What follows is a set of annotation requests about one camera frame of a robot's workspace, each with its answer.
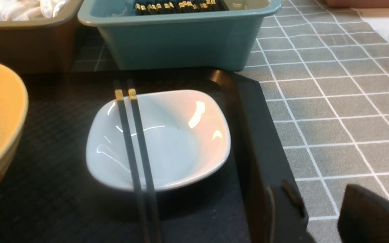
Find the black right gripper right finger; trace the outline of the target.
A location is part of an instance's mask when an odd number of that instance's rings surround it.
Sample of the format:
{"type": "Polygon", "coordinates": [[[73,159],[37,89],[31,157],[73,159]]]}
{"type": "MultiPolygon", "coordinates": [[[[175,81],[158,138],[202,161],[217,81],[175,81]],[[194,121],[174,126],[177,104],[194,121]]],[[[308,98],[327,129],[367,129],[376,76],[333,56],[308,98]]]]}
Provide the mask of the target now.
{"type": "Polygon", "coordinates": [[[389,243],[389,200],[348,184],[337,229],[343,243],[389,243]]]}

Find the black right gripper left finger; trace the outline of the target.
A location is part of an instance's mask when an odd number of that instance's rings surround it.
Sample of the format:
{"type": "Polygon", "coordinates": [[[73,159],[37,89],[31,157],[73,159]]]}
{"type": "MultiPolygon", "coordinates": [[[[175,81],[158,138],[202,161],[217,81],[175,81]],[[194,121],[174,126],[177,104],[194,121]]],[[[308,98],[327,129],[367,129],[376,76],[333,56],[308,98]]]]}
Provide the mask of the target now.
{"type": "Polygon", "coordinates": [[[297,188],[260,84],[223,70],[209,79],[223,94],[252,243],[313,243],[297,188]]]}

